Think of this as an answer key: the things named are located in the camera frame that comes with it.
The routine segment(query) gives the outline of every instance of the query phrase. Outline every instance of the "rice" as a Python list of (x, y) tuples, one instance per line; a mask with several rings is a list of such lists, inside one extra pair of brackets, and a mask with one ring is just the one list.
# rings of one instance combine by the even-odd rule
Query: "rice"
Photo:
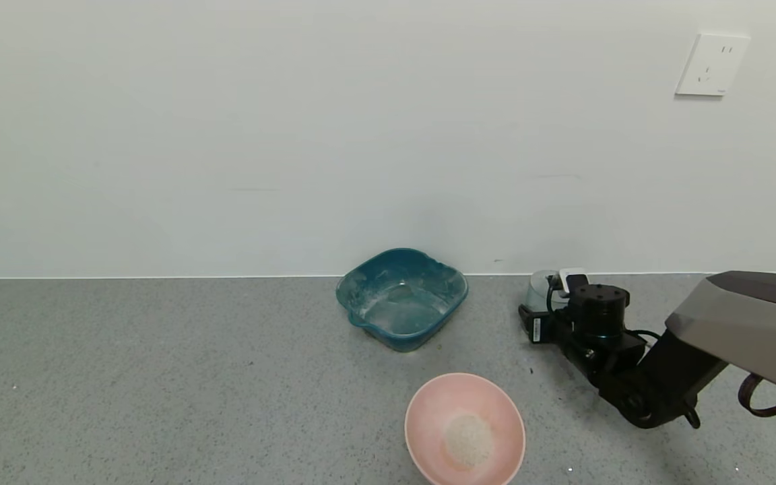
[(476, 467), (493, 451), (493, 435), (487, 421), (473, 414), (450, 421), (445, 432), (445, 445), (451, 457), (466, 467)]

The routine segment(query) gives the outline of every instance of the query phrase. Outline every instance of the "electrical outlet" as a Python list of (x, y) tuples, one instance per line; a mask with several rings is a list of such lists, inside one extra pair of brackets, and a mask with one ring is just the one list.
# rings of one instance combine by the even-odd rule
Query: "electrical outlet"
[(699, 34), (676, 94), (723, 96), (736, 78), (750, 37)]

